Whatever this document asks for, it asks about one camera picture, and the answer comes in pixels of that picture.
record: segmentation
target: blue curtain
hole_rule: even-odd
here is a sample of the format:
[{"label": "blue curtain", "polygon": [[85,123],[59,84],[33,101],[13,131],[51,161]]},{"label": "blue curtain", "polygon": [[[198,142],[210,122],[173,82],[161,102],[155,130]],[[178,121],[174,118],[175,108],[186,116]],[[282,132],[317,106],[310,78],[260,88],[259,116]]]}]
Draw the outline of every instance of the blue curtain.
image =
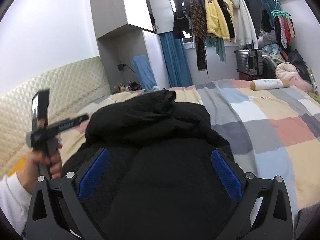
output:
[{"label": "blue curtain", "polygon": [[182,39],[175,39],[173,32],[159,34],[171,87],[192,86],[192,78]]}]

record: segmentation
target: hand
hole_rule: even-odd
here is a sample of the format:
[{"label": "hand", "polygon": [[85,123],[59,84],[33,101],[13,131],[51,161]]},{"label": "hand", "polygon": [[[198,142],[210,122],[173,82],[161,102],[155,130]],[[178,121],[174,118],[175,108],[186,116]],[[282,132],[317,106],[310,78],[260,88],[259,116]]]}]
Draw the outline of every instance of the hand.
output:
[{"label": "hand", "polygon": [[[61,149],[62,145],[58,143],[58,149]],[[52,167],[49,172],[53,179],[61,177],[62,161],[59,150],[51,157],[46,156],[42,151],[32,151],[27,153],[26,162],[22,170],[17,172],[17,177],[20,184],[32,194],[36,185],[37,179],[40,176],[38,164],[43,163],[49,165],[52,163]]]}]

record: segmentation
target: person's arm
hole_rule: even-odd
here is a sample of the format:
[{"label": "person's arm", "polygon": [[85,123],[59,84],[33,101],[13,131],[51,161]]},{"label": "person's arm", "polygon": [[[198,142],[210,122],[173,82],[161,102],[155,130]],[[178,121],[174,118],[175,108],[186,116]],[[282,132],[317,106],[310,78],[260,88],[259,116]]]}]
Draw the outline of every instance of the person's arm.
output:
[{"label": "person's arm", "polygon": [[25,227],[31,195],[21,186],[17,174],[0,181],[0,207],[19,235]]},{"label": "person's arm", "polygon": [[51,158],[40,151],[32,151],[27,154],[22,170],[0,181],[0,207],[19,235],[27,222],[31,194],[39,177],[39,163],[53,163],[50,174],[53,179],[60,178],[62,162],[58,151]]}]

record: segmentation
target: metal bolt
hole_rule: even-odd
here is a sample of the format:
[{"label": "metal bolt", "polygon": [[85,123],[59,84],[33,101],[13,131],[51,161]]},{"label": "metal bolt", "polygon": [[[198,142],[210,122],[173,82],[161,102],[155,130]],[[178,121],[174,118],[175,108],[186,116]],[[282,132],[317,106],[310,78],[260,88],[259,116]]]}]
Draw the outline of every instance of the metal bolt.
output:
[{"label": "metal bolt", "polygon": [[73,171],[69,171],[68,173],[67,173],[67,178],[73,178],[73,176],[75,175],[75,173],[73,172]]},{"label": "metal bolt", "polygon": [[41,181],[43,181],[43,180],[44,180],[44,176],[41,175],[41,176],[38,177],[38,181],[39,181],[39,182],[41,182]]},{"label": "metal bolt", "polygon": [[276,180],[277,180],[278,182],[282,182],[282,181],[283,181],[283,179],[282,179],[281,176],[276,176]]},{"label": "metal bolt", "polygon": [[247,172],[247,173],[245,174],[245,176],[246,176],[248,179],[253,179],[253,178],[254,178],[254,175],[253,175],[253,173],[251,173],[251,172]]}]

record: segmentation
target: black coat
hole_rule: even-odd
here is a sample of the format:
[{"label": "black coat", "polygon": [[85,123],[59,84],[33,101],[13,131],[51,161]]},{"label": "black coat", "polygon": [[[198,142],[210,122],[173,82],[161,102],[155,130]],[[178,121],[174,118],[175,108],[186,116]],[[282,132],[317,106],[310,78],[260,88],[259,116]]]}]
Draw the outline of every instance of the black coat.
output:
[{"label": "black coat", "polygon": [[176,12],[173,16],[173,36],[175,39],[184,38],[183,31],[192,35],[192,29],[189,28],[189,21],[183,13],[182,4],[184,0],[173,0]]},{"label": "black coat", "polygon": [[233,28],[232,19],[231,19],[230,13],[228,12],[227,5],[223,0],[217,0],[217,2],[221,8],[221,11],[223,13],[224,18],[226,19],[230,38],[234,38],[235,37],[235,30]]},{"label": "black coat", "polygon": [[210,239],[235,206],[211,166],[218,147],[234,160],[229,143],[204,106],[175,96],[162,90],[98,110],[63,166],[62,175],[77,171],[99,147],[109,150],[84,204],[110,240]]}]

